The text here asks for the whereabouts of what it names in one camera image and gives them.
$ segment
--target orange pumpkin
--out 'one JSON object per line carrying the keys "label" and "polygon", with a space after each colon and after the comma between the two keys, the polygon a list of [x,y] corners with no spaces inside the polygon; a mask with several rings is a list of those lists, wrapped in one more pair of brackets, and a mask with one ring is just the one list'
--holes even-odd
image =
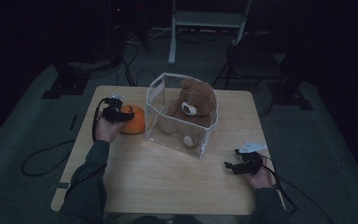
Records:
{"label": "orange pumpkin", "polygon": [[121,132],[125,134],[137,134],[145,131],[145,111],[138,105],[123,105],[122,113],[134,113],[133,119],[126,122],[121,128]]}

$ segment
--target hand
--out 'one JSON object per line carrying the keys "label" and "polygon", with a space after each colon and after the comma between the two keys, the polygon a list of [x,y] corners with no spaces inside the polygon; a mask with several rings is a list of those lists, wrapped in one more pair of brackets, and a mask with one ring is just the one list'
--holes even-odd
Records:
{"label": "hand", "polygon": [[[261,157],[263,165],[267,164],[267,159]],[[272,188],[271,172],[265,167],[261,167],[257,174],[245,174],[245,178],[249,181],[253,189]]]}
{"label": "hand", "polygon": [[124,122],[112,124],[105,118],[99,118],[95,129],[95,139],[103,140],[111,144],[116,139],[124,124]]}

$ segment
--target dark sleeve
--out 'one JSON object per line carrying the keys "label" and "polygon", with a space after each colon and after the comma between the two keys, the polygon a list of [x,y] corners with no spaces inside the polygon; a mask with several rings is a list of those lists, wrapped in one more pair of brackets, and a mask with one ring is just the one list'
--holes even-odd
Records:
{"label": "dark sleeve", "polygon": [[257,189],[255,191],[255,206],[251,224],[290,223],[289,215],[284,210],[276,189]]}
{"label": "dark sleeve", "polygon": [[[71,184],[79,177],[89,175],[104,167],[108,155],[109,143],[95,141],[84,164],[75,170]],[[59,212],[61,223],[103,223],[103,210],[106,203],[103,173],[104,169],[72,189]]]}

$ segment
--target black chair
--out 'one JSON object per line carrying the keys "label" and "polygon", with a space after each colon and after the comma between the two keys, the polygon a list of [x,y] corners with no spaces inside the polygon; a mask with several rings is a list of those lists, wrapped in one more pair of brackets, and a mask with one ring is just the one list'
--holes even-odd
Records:
{"label": "black chair", "polygon": [[255,79],[254,87],[265,79],[278,80],[278,88],[273,92],[267,112],[260,114],[265,116],[270,112],[274,99],[282,91],[281,63],[284,57],[287,54],[299,53],[301,49],[300,41],[293,34],[267,31],[246,33],[238,45],[227,48],[227,61],[213,84],[215,85],[220,78],[225,78],[227,89],[232,78]]}

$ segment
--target clear plastic bin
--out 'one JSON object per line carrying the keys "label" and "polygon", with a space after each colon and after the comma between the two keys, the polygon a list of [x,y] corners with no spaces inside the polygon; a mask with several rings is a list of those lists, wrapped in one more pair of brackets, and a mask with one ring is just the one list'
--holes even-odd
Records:
{"label": "clear plastic bin", "polygon": [[[179,97],[180,82],[187,78],[193,77],[164,73],[151,83],[146,96],[145,138],[202,160],[209,136],[218,120],[217,104],[215,111],[211,113],[211,125],[208,128],[166,115],[166,109],[170,102]],[[164,133],[159,128],[158,122],[164,122],[172,127],[177,127],[179,124],[181,131],[169,134]],[[189,148],[184,144],[185,135],[197,136],[196,139],[199,139],[199,142],[195,144],[195,147]]]}

